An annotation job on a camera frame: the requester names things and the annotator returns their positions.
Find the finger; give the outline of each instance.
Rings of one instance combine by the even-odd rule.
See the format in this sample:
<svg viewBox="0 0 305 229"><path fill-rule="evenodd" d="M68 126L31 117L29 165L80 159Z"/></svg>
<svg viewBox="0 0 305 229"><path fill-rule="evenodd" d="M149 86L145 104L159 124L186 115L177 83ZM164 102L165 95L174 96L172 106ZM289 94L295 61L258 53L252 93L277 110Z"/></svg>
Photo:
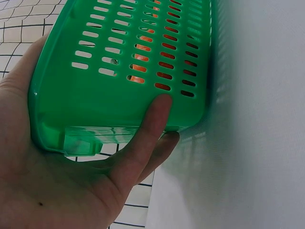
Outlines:
<svg viewBox="0 0 305 229"><path fill-rule="evenodd" d="M146 167L164 131L171 105L171 97L165 94L153 101L139 130L125 147L123 156L115 163L109 178L121 193L129 193Z"/></svg>
<svg viewBox="0 0 305 229"><path fill-rule="evenodd" d="M180 136L177 132L169 132L163 135L158 141L156 148L154 149L147 166L141 173L136 184L145 180L157 167L159 167L172 153Z"/></svg>
<svg viewBox="0 0 305 229"><path fill-rule="evenodd" d="M179 138L180 137L177 132L168 132L162 136L162 138L158 141L154 151L152 152L149 162L141 173L136 184L139 184L144 179L146 179L160 164L162 164L169 157L169 155L172 153L173 149L177 145ZM121 150L105 160L86 161L82 163L87 166L99 169L110 168L115 164L116 161L122 158L124 153L125 151Z"/></svg>
<svg viewBox="0 0 305 229"><path fill-rule="evenodd" d="M17 90L22 96L27 96L31 78L46 39L47 35L30 46L14 69L2 80L0 83L2 88Z"/></svg>

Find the ventilation hole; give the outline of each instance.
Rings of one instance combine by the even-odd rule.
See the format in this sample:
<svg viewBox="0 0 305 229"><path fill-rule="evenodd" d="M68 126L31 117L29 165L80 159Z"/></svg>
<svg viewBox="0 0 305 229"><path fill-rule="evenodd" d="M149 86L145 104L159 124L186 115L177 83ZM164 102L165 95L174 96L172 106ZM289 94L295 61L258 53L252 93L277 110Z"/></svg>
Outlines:
<svg viewBox="0 0 305 229"><path fill-rule="evenodd" d="M98 10L98 11L102 11L102 12L108 12L109 9L106 9L106 8L103 8L103 7L98 7L98 6L95 6L93 7L95 10Z"/></svg>
<svg viewBox="0 0 305 229"><path fill-rule="evenodd" d="M154 18L157 18L158 17L158 15L156 15L156 14L154 14L154 13L150 13L150 12L146 12L146 11L144 11L143 12L145 15L148 15L148 16L151 16L151 17L154 17Z"/></svg>
<svg viewBox="0 0 305 229"><path fill-rule="evenodd" d="M135 83L145 83L145 80L143 78L134 75L127 76L127 80Z"/></svg>
<svg viewBox="0 0 305 229"><path fill-rule="evenodd" d="M171 27L166 26L165 28L166 28L167 30L169 30L169 31L172 31L172 32L178 33L178 30L173 29L173 28L171 28Z"/></svg>
<svg viewBox="0 0 305 229"><path fill-rule="evenodd" d="M167 44L167 43L162 43L162 46L163 47L166 47L166 48L169 48L169 49L173 49L173 50L176 50L177 48L171 44Z"/></svg>
<svg viewBox="0 0 305 229"><path fill-rule="evenodd" d="M134 69L134 70L139 71L139 72L143 72L143 73L147 72L147 68L145 68L143 66L140 66L140 65L137 65L137 64L131 64L129 67L131 69Z"/></svg>
<svg viewBox="0 0 305 229"><path fill-rule="evenodd" d="M120 29L117 29L117 28L112 28L111 31L115 32L115 33L118 33L118 34L122 34L122 35L126 35L127 34L127 31L120 30Z"/></svg>
<svg viewBox="0 0 305 229"><path fill-rule="evenodd" d="M156 88L160 88L160 89L163 89L163 90L166 90L166 91L170 91L171 88L165 84L162 84L162 83L155 83L154 86Z"/></svg>
<svg viewBox="0 0 305 229"><path fill-rule="evenodd" d="M88 52L83 52L83 51L76 51L75 55L85 57L85 58L91 58L92 54Z"/></svg>
<svg viewBox="0 0 305 229"><path fill-rule="evenodd" d="M198 55L189 51L185 52L187 55L198 58Z"/></svg>
<svg viewBox="0 0 305 229"><path fill-rule="evenodd" d="M192 86L192 87L195 87L196 84L191 82L191 81L188 81L188 80L182 80L182 83L185 84L185 85L189 85L189 86Z"/></svg>
<svg viewBox="0 0 305 229"><path fill-rule="evenodd" d="M197 67L197 64L192 61L184 61L186 64Z"/></svg>
<svg viewBox="0 0 305 229"><path fill-rule="evenodd" d="M116 76L116 73L113 70L107 68L100 68L99 73L109 76Z"/></svg>
<svg viewBox="0 0 305 229"><path fill-rule="evenodd" d="M180 16L179 16L179 15L174 14L174 13L171 13L171 12L167 12L167 14L168 14L168 15L171 15L171 16L173 16L173 17L176 17L176 18L180 18Z"/></svg>
<svg viewBox="0 0 305 229"><path fill-rule="evenodd" d="M174 7L174 6L169 6L169 8L181 12L181 9L178 9L178 8L176 8L176 7Z"/></svg>
<svg viewBox="0 0 305 229"><path fill-rule="evenodd" d="M96 23L91 23L91 22L88 22L86 25L89 27L98 28L98 29L100 29L102 27L102 25L99 25Z"/></svg>
<svg viewBox="0 0 305 229"><path fill-rule="evenodd" d="M173 59L173 60L176 59L176 57L174 55L168 54L166 52L161 52L160 55L165 56L165 57L170 58L170 59Z"/></svg>
<svg viewBox="0 0 305 229"><path fill-rule="evenodd" d="M142 30L142 31L145 31L145 32L154 33L154 30L146 28L146 27L140 26L139 29Z"/></svg>
<svg viewBox="0 0 305 229"><path fill-rule="evenodd" d="M173 21L173 20L170 20L170 19L166 19L167 22L171 23L171 24L174 24L174 25L179 25L178 22L176 21Z"/></svg>
<svg viewBox="0 0 305 229"><path fill-rule="evenodd" d="M95 47L95 43L92 43L92 42L80 41L79 44L83 45L83 46L87 46L87 47L92 47L92 48Z"/></svg>
<svg viewBox="0 0 305 229"><path fill-rule="evenodd" d="M85 63L77 63L77 62L72 62L72 67L74 68L80 68L80 69L88 69L89 65L85 64Z"/></svg>
<svg viewBox="0 0 305 229"><path fill-rule="evenodd" d="M132 17L131 14L123 13L123 12L118 12L118 15L119 15L119 16L122 16L122 17L126 17L126 18L131 18L131 17Z"/></svg>
<svg viewBox="0 0 305 229"><path fill-rule="evenodd" d="M159 65L164 67L164 68L169 68L169 69L173 69L173 65L169 64L169 63L164 63L164 62L159 62Z"/></svg>
<svg viewBox="0 0 305 229"><path fill-rule="evenodd" d="M122 21L122 20L118 20L118 19L114 20L114 23L117 23L119 25L129 26L128 22Z"/></svg>
<svg viewBox="0 0 305 229"><path fill-rule="evenodd" d="M105 20L105 17L101 15L91 14L90 17L98 20Z"/></svg>
<svg viewBox="0 0 305 229"><path fill-rule="evenodd" d="M158 1L158 0L148 0L148 1L151 1L151 2L156 3L156 4L161 4L161 2Z"/></svg>
<svg viewBox="0 0 305 229"><path fill-rule="evenodd" d="M110 58L110 57L107 57L107 56L104 56L104 57L102 58L102 61L105 62L105 63L114 64L114 65L118 65L118 64L119 64L119 61L118 61L118 60L113 59L113 58Z"/></svg>
<svg viewBox="0 0 305 229"><path fill-rule="evenodd" d="M175 41L175 42L178 40L177 38L175 38L173 36L170 36L170 35L167 35L167 34L164 34L163 37L165 37L165 38L167 38L169 40Z"/></svg>
<svg viewBox="0 0 305 229"><path fill-rule="evenodd" d="M175 4L177 4L177 5L179 5L179 6L181 6L182 4L181 3L179 3L179 2L177 2L177 1L175 1L175 0L170 0L172 3L175 3Z"/></svg>
<svg viewBox="0 0 305 229"><path fill-rule="evenodd" d="M145 61L145 62L149 61L149 58L147 56L143 56L139 54L133 54L132 57L140 61Z"/></svg>
<svg viewBox="0 0 305 229"><path fill-rule="evenodd" d="M160 9L158 7L155 7L155 6L151 6L151 5L145 5L147 8L149 9L152 9L152 10L156 10L156 11L159 11Z"/></svg>
<svg viewBox="0 0 305 229"><path fill-rule="evenodd" d="M142 35L138 35L137 38L142 40L142 41L146 41L146 42L152 42L153 41L152 38L146 37L146 36L142 36Z"/></svg>
<svg viewBox="0 0 305 229"><path fill-rule="evenodd" d="M189 71L189 70L183 70L183 72L184 72L185 74L188 74L188 75L191 75L191 76L197 76L196 73L194 73L194 72L192 72L192 71Z"/></svg>
<svg viewBox="0 0 305 229"><path fill-rule="evenodd" d="M192 97L192 98L195 96L193 93L187 92L187 91L181 91L181 94L183 94L183 95L185 95L187 97Z"/></svg>
<svg viewBox="0 0 305 229"><path fill-rule="evenodd" d="M150 20L147 20L147 19L142 19L141 21L147 23L147 24L150 24L150 25L156 25L157 23L155 23L154 21L150 21Z"/></svg>
<svg viewBox="0 0 305 229"><path fill-rule="evenodd" d="M120 5L121 8L123 9L127 9L127 10L134 10L134 7L131 7L131 6L126 6L126 5Z"/></svg>
<svg viewBox="0 0 305 229"><path fill-rule="evenodd" d="M115 53L115 54L121 54L121 50L120 49L116 49L116 48L112 48L112 47L106 47L105 50L107 52L112 52L112 53Z"/></svg>
<svg viewBox="0 0 305 229"><path fill-rule="evenodd" d="M104 3L104 4L107 4L107 5L111 5L111 1L97 0L97 2L99 2L99 3Z"/></svg>
<svg viewBox="0 0 305 229"><path fill-rule="evenodd" d="M109 37L108 40L110 42L118 43L118 44L123 44L124 41L122 39L116 38L116 37Z"/></svg>
<svg viewBox="0 0 305 229"><path fill-rule="evenodd" d="M168 79L168 80L171 80L173 78L171 75L166 74L166 73L161 73L161 72L157 72L157 76Z"/></svg>
<svg viewBox="0 0 305 229"><path fill-rule="evenodd" d="M130 2L130 3L133 3L133 4L136 4L136 3L137 3L137 1L135 1L135 0L124 0L124 1Z"/></svg>
<svg viewBox="0 0 305 229"><path fill-rule="evenodd" d="M135 47L137 49L148 51L148 52L150 52L152 50L150 47L147 47L147 46L144 46L144 45L141 45L141 44L136 44Z"/></svg>
<svg viewBox="0 0 305 229"><path fill-rule="evenodd" d="M199 49L199 47L197 45L191 44L191 43L186 43L187 46L190 46L194 49Z"/></svg>
<svg viewBox="0 0 305 229"><path fill-rule="evenodd" d="M89 31L84 31L84 32L82 32L82 34L83 34L84 36L88 36L88 37L94 37L94 38L99 37L99 35L98 35L97 33L89 32Z"/></svg>

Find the skin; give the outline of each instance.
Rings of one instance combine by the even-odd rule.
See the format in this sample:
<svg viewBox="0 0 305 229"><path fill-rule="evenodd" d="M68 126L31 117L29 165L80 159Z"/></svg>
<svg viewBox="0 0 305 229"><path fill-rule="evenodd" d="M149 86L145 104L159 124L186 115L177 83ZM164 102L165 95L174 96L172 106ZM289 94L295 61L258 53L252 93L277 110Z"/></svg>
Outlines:
<svg viewBox="0 0 305 229"><path fill-rule="evenodd" d="M106 160L74 162L31 141L27 94L46 37L0 82L0 228L105 229L132 187L179 141L165 128L172 100L158 96L132 141Z"/></svg>

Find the black grid line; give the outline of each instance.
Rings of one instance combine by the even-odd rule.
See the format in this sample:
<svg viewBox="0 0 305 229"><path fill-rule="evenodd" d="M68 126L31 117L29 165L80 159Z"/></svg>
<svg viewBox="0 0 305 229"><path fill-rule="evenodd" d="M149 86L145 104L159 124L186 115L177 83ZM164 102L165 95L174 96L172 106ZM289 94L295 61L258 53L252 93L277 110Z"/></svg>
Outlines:
<svg viewBox="0 0 305 229"><path fill-rule="evenodd" d="M126 226L131 226L135 228L145 228L145 226L142 225L136 225L136 224L130 224L130 223L121 223L121 222L113 222L114 224L121 224L121 225L126 225Z"/></svg>

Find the basket slot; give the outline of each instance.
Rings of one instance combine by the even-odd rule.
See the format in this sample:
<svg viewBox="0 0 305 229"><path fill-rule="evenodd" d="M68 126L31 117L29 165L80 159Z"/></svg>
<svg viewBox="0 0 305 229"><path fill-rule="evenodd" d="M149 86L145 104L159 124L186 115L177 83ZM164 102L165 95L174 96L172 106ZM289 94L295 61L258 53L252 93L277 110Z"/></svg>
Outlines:
<svg viewBox="0 0 305 229"><path fill-rule="evenodd" d="M111 1L106 1L106 0L97 0L98 3L103 3L103 4L107 4L107 5L111 5L112 2Z"/></svg>
<svg viewBox="0 0 305 229"><path fill-rule="evenodd" d="M164 79L168 79L168 80L173 79L172 75L166 74L166 73L162 73L162 72L157 72L157 76L159 76L161 78L164 78Z"/></svg>
<svg viewBox="0 0 305 229"><path fill-rule="evenodd" d="M191 87L195 87L196 84L192 81L188 81L188 80L182 80L182 83Z"/></svg>
<svg viewBox="0 0 305 229"><path fill-rule="evenodd" d="M97 15L97 14L91 14L90 15L91 18L93 19L98 19L98 20L105 20L105 16L101 16L101 15Z"/></svg>
<svg viewBox="0 0 305 229"><path fill-rule="evenodd" d="M91 58L92 54L89 52L84 52L84 51L75 51L75 55L80 56L80 57L85 57L85 58Z"/></svg>
<svg viewBox="0 0 305 229"><path fill-rule="evenodd" d="M109 75L109 76L116 76L117 73L114 70L107 69L107 68L100 68L99 69L100 74Z"/></svg>
<svg viewBox="0 0 305 229"><path fill-rule="evenodd" d="M177 2L177 1L175 1L175 0L170 0L172 3L175 3L175 4L177 4L177 5L179 5L179 6L181 6L182 4L181 3L179 3L179 2Z"/></svg>
<svg viewBox="0 0 305 229"><path fill-rule="evenodd" d="M170 91L171 90L170 86L162 84L162 83L155 83L154 86L156 88L160 88L160 89L163 89L163 90L166 90L166 91Z"/></svg>
<svg viewBox="0 0 305 229"><path fill-rule="evenodd" d="M79 69L84 69L87 70L89 68L89 65L85 63L79 63L79 62L72 62L72 67L73 68L79 68Z"/></svg>
<svg viewBox="0 0 305 229"><path fill-rule="evenodd" d="M184 96L187 96L187 97L191 97L191 98L195 97L195 95L194 95L193 93L188 92L188 91L182 90L182 91L180 91L180 93L181 93L182 95L184 95Z"/></svg>

